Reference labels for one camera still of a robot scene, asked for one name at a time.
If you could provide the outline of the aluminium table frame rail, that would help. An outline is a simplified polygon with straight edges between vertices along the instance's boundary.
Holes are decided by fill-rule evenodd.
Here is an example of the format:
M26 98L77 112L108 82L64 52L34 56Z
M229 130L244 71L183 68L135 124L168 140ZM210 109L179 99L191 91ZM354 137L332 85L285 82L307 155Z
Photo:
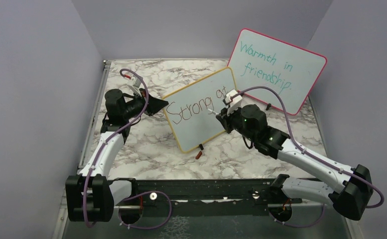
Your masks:
M102 97L104 95L106 82L111 69L111 64L112 64L112 60L103 61L99 89L95 91L94 102L89 105L90 114L88 115L89 117L88 117L88 124L87 124L86 131L83 134L83 144L81 149L79 150L79 154L76 157L76 162L71 164L71 168L70 168L71 176L76 175L79 172L79 169L84 165L87 153L89 153L90 151L93 136L95 133L95 126L98 121L98 115L101 108ZM63 238L67 221L68 221L67 195L66 195L66 191L63 191L63 195L61 197L61 201L59 205L56 225L54 227L54 231L51 236L53 239Z

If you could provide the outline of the brown marker cap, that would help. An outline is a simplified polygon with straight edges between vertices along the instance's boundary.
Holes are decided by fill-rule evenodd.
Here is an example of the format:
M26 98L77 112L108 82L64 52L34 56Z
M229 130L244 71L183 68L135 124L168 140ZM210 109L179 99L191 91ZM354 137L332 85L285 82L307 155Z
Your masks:
M199 159L202 156L203 152L199 151L198 154L196 155L195 159Z

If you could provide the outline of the yellow framed whiteboard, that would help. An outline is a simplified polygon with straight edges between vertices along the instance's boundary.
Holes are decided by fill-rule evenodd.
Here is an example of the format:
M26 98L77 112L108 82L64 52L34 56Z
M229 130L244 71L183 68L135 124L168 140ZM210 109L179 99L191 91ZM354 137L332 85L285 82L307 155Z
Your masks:
M226 107L225 94L236 88L232 69L225 67L163 97L169 102L164 114L182 152L190 152L224 132L207 109L220 113Z

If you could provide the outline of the pink framed whiteboard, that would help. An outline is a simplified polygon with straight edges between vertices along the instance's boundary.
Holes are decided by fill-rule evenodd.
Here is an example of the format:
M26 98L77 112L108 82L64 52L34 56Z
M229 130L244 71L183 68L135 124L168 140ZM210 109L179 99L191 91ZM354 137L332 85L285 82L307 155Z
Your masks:
M246 95L294 116L326 64L327 58L321 54L244 28L227 66L232 69L238 91L269 87L277 94L251 90Z

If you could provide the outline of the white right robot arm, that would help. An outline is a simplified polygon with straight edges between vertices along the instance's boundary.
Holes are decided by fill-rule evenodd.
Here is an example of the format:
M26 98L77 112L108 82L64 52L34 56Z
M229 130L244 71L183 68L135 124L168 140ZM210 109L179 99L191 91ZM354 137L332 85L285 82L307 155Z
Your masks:
M270 188L270 198L281 203L287 198L308 199L333 206L337 213L354 221L362 218L374 192L367 167L338 163L293 142L293 138L267 124L266 114L257 105L239 107L216 114L227 133L237 131L259 153L290 163L316 177L306 182L291 176L278 176Z

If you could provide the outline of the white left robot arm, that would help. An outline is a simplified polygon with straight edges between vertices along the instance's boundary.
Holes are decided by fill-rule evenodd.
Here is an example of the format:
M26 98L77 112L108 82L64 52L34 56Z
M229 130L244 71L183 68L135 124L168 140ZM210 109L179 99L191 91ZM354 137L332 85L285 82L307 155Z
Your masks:
M155 98L145 89L134 95L112 89L105 93L106 115L102 120L101 139L91 159L65 183L68 218L72 222L108 222L114 207L121 201L133 204L138 190L131 181L114 183L107 179L118 152L129 136L130 127L143 114L152 116L164 109L168 101Z

